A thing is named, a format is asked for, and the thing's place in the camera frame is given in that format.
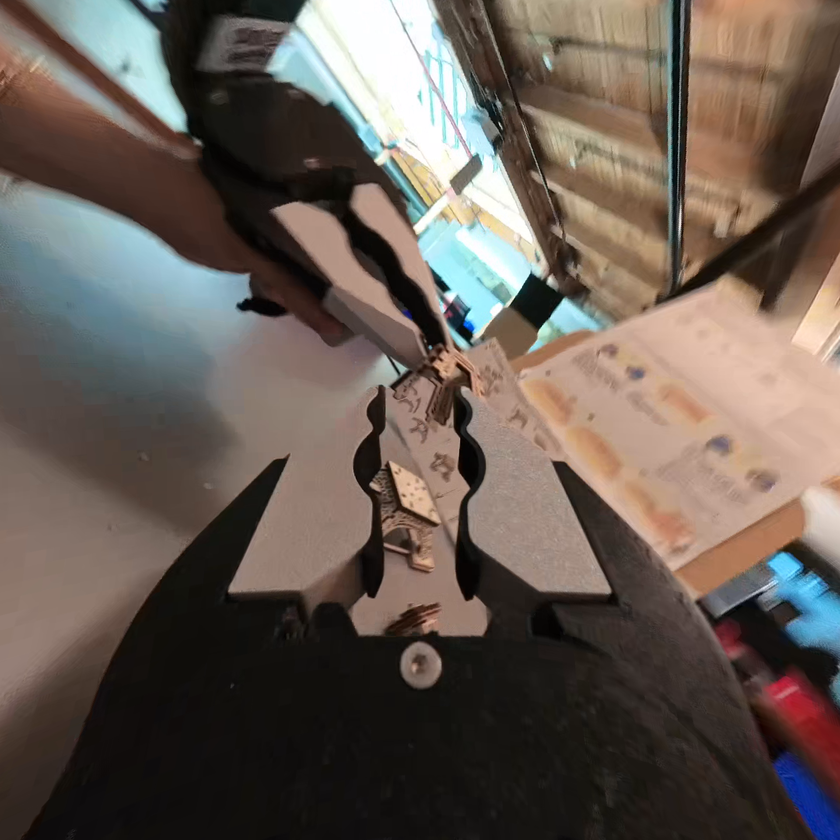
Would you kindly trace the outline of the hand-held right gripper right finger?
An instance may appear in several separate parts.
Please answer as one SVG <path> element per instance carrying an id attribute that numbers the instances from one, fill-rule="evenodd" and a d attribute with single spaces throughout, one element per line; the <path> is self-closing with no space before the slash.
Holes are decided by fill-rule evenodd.
<path id="1" fill-rule="evenodd" d="M 613 590 L 543 450 L 505 426 L 483 398 L 455 396 L 455 572 L 467 601 L 607 601 Z"/>

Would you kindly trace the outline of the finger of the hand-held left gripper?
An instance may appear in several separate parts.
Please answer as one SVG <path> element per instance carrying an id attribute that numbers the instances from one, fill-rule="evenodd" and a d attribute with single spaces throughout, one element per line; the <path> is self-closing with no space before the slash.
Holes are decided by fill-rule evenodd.
<path id="1" fill-rule="evenodd" d="M 397 310 L 419 330 L 424 348 L 454 348 L 443 316 L 434 273 L 413 227 L 378 184 L 353 186 L 343 216 L 353 249 L 376 269 Z"/>
<path id="2" fill-rule="evenodd" d="M 306 203 L 281 205 L 271 214 L 325 278 L 326 311 L 406 368 L 419 368 L 427 353 L 419 328 L 398 311 L 384 284 L 362 266 L 340 220 Z"/>

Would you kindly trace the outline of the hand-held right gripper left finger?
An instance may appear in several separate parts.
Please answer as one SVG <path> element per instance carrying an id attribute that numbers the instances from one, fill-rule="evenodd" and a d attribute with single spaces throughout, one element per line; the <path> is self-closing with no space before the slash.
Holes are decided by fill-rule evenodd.
<path id="1" fill-rule="evenodd" d="M 228 587 L 234 599 L 361 599 L 384 576 L 382 515 L 371 488 L 382 467 L 385 388 L 289 455 Z"/>

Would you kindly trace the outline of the wooden lattice arch piece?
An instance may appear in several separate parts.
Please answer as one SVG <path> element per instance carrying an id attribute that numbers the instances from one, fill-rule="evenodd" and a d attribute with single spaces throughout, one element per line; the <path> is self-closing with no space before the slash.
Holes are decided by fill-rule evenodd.
<path id="1" fill-rule="evenodd" d="M 432 384 L 431 395 L 425 404 L 426 419 L 442 426 L 452 415 L 455 396 L 460 388 L 468 388 L 477 397 L 487 394 L 478 369 L 459 350 L 442 343 L 429 351 L 416 371 L 406 372 L 392 387 L 394 398 L 400 403 L 407 403 L 415 413 L 422 405 L 418 391 L 421 380 Z"/>

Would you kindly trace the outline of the person's left forearm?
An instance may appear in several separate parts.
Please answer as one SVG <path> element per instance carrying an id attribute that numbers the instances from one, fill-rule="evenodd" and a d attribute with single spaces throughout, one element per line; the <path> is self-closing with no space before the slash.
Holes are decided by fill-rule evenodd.
<path id="1" fill-rule="evenodd" d="M 1 68 L 3 172 L 102 207 L 219 267 L 212 240 L 195 226 L 207 205 L 193 157 L 107 119 L 7 44 Z"/>

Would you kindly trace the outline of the grey desk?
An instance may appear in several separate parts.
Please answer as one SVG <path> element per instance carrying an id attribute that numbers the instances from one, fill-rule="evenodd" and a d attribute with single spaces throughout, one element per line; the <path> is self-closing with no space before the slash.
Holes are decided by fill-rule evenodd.
<path id="1" fill-rule="evenodd" d="M 243 278 L 2 178 L 2 838 L 60 777 L 135 614 L 273 459 L 394 365 L 237 311 Z"/>

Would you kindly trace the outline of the person's left hand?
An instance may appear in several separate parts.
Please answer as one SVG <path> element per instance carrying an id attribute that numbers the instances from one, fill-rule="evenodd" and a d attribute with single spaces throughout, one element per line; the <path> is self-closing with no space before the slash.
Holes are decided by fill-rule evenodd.
<path id="1" fill-rule="evenodd" d="M 195 161 L 175 159 L 166 177 L 171 195 L 159 204 L 168 242 L 192 261 L 248 275 L 252 293 L 283 306 L 330 345 L 344 340 L 345 328 L 287 268 L 247 245 L 228 223 L 218 195 Z"/>

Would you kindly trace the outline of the hanging sign board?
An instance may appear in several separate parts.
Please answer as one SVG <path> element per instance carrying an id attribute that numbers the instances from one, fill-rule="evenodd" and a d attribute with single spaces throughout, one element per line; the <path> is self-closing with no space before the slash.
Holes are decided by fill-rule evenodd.
<path id="1" fill-rule="evenodd" d="M 469 160 L 454 173 L 448 184 L 448 193 L 460 196 L 478 175 L 483 172 L 484 161 L 480 154 L 473 154 Z"/>

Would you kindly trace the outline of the wooden tower base piece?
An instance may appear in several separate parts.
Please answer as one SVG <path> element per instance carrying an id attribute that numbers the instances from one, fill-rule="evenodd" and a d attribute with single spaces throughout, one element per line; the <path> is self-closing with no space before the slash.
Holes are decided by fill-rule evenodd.
<path id="1" fill-rule="evenodd" d="M 442 521 L 424 479 L 387 460 L 371 480 L 379 500 L 383 540 L 403 532 L 404 544 L 385 541 L 389 550 L 399 549 L 408 566 L 424 573 L 435 569 L 434 531 Z"/>

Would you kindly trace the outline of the folded assembly instruction booklet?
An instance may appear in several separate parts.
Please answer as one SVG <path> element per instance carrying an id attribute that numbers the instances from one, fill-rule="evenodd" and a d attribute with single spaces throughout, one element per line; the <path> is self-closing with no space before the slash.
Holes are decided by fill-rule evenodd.
<path id="1" fill-rule="evenodd" d="M 560 443 L 535 408 L 526 400 L 517 374 L 497 339 L 489 339 L 466 353 L 476 367 L 484 398 L 502 423 L 543 450 L 554 461 L 564 459 Z M 394 384 L 393 420 L 420 475 L 430 489 L 438 515 L 449 537 L 455 540 L 459 507 L 467 484 L 458 471 L 459 436 L 452 418 L 436 423 L 428 411 L 433 382 L 407 372 Z"/>

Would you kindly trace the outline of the small wooden lattice piece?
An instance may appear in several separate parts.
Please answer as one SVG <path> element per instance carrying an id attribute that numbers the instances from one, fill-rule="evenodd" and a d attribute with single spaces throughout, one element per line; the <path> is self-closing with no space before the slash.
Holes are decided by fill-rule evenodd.
<path id="1" fill-rule="evenodd" d="M 443 607 L 439 602 L 411 604 L 385 627 L 386 637 L 419 637 L 438 630 Z"/>

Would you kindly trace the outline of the black and beige board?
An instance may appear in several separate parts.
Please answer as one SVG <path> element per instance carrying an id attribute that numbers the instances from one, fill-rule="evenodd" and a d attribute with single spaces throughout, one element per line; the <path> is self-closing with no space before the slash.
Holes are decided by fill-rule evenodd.
<path id="1" fill-rule="evenodd" d="M 565 299 L 561 290 L 530 274 L 517 294 L 487 324 L 482 341 L 498 341 L 510 361 L 526 354 L 539 331 Z"/>

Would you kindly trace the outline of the large printed instruction sheet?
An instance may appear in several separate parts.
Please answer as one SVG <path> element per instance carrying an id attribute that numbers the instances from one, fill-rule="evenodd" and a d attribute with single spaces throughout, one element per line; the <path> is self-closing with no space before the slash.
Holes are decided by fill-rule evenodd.
<path id="1" fill-rule="evenodd" d="M 838 373 L 734 291 L 594 332 L 519 386 L 563 459 L 673 571 L 838 478 Z"/>

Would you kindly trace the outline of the red plastic object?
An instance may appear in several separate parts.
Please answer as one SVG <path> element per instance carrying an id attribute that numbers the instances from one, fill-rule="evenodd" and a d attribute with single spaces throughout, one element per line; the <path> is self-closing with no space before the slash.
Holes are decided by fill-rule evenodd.
<path id="1" fill-rule="evenodd" d="M 839 790 L 839 722 L 833 704 L 794 666 L 772 669 L 727 619 L 715 635 L 765 732 L 803 761 L 834 799 Z"/>

